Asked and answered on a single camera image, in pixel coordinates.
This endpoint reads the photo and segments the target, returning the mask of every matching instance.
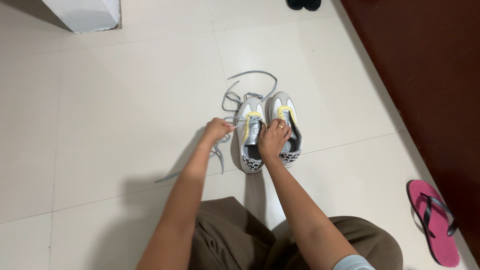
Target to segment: black flip-flop strap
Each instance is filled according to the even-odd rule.
[[[436,205],[440,206],[443,210],[445,210],[445,212],[452,215],[452,217],[453,217],[453,214],[450,211],[450,209],[443,202],[438,200],[437,198],[425,195],[422,192],[420,192],[420,194],[427,198],[427,208],[425,208],[425,213],[423,214],[423,224],[425,225],[428,234],[432,238],[435,238],[435,235],[432,233],[432,231],[430,231],[430,229],[428,227],[428,224],[430,222],[430,217],[432,216],[432,202],[435,203]],[[450,226],[448,226],[447,235],[452,236],[455,232],[456,232],[456,221],[454,219],[452,221],[452,224],[450,224]]]

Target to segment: brown pants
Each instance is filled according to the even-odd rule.
[[[402,251],[389,233],[361,218],[333,217],[330,220],[376,270],[402,269]],[[290,232],[275,240],[268,228],[234,197],[228,197],[201,203],[189,269],[310,268]]]

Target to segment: yellow eyelet panel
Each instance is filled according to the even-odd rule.
[[[258,117],[261,117],[262,115],[257,112],[257,111],[251,111],[249,113],[247,113],[247,122],[245,122],[245,132],[243,133],[243,140],[242,140],[242,143],[245,142],[245,140],[247,139],[248,137],[248,122],[250,121],[250,116],[258,116]]]
[[[285,120],[285,117],[283,116],[283,111],[284,110],[288,110],[290,112],[290,115],[292,116],[292,120],[295,124],[297,124],[297,120],[295,119],[295,114],[293,113],[293,110],[292,108],[290,108],[289,106],[280,106],[278,107],[278,109],[276,110],[276,114],[278,115],[278,117],[282,120]]]

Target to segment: shoelace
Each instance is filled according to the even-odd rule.
[[[264,74],[270,75],[272,78],[275,79],[275,84],[273,85],[272,91],[270,91],[270,93],[268,93],[265,97],[263,97],[262,95],[259,95],[259,94],[251,93],[251,92],[248,92],[247,94],[245,94],[245,95],[243,96],[244,100],[247,99],[247,96],[253,96],[253,97],[257,97],[257,98],[261,99],[261,102],[264,102],[264,101],[265,101],[267,98],[269,98],[269,97],[273,94],[273,92],[275,92],[275,90],[276,90],[276,85],[277,85],[277,83],[278,83],[278,80],[277,80],[277,78],[276,78],[275,76],[273,76],[272,74],[270,74],[270,73],[268,73],[268,72],[266,72],[266,71],[261,71],[261,70],[250,70],[250,71],[245,71],[245,72],[243,72],[243,73],[237,74],[237,75],[235,75],[235,76],[231,76],[231,77],[228,78],[227,80],[232,79],[232,78],[235,78],[235,77],[239,77],[239,76],[242,76],[242,75],[245,75],[245,74],[249,74],[249,73],[264,73]],[[223,100],[222,100],[222,109],[223,109],[223,110],[226,110],[226,111],[238,111],[238,110],[239,110],[239,109],[236,109],[236,110],[225,109],[225,107],[223,106],[223,104],[225,103],[225,98],[228,98],[228,99],[236,102],[237,105],[238,105],[238,108],[240,108],[240,106],[242,105],[243,102],[240,100],[240,96],[239,96],[237,93],[230,91],[230,89],[231,89],[234,85],[236,85],[238,82],[239,82],[239,81],[236,81],[234,84],[232,84],[232,85],[227,89],[227,91],[225,92],[225,94],[223,95]],[[247,115],[247,116],[250,117],[250,120],[249,120],[250,123],[255,123],[255,122],[258,122],[258,121],[262,120],[261,117],[256,116],[256,115],[252,115],[252,116]],[[224,118],[224,120],[227,120],[227,119],[239,119],[238,122],[237,122],[237,125],[235,126],[235,129],[236,129],[237,127],[240,127],[240,126],[244,125],[244,124],[247,122],[247,118],[245,118],[245,117],[243,117],[243,116],[227,116],[227,117]],[[218,155],[218,158],[220,159],[220,165],[221,165],[221,167],[222,167],[222,174],[223,174],[223,170],[224,170],[224,161],[223,161],[222,151],[220,151],[220,149],[218,149],[218,144],[219,144],[219,143],[226,143],[226,142],[229,141],[230,139],[231,139],[230,134],[227,134],[227,135],[225,135],[225,138],[224,138],[224,139],[221,139],[221,140],[217,141],[216,144],[213,146],[214,151],[211,151],[212,154],[211,154],[210,157],[209,157],[209,158],[211,158],[211,157],[213,157],[213,156]],[[179,175],[180,173],[181,173],[181,170],[178,171],[178,172],[174,172],[174,173],[172,173],[172,174],[169,174],[169,175],[163,177],[162,179],[156,180],[155,183],[159,183],[159,182],[168,180],[168,179],[170,179],[170,178],[173,178],[173,177]]]

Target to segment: white sneaker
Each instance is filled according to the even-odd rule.
[[[270,118],[270,122],[277,118],[283,119],[287,122],[287,125],[292,128],[292,136],[285,143],[279,155],[282,159],[283,166],[289,168],[299,157],[302,145],[302,136],[297,126],[297,112],[295,111],[295,106],[290,96],[285,92],[276,93],[272,98],[272,102],[270,102],[268,117]]]
[[[245,121],[245,124],[237,127],[241,168],[246,173],[259,172],[264,163],[258,151],[258,135],[260,135],[262,125],[266,127],[260,99],[257,97],[247,98],[240,106],[238,116],[245,119],[237,121],[237,125],[239,121]]]

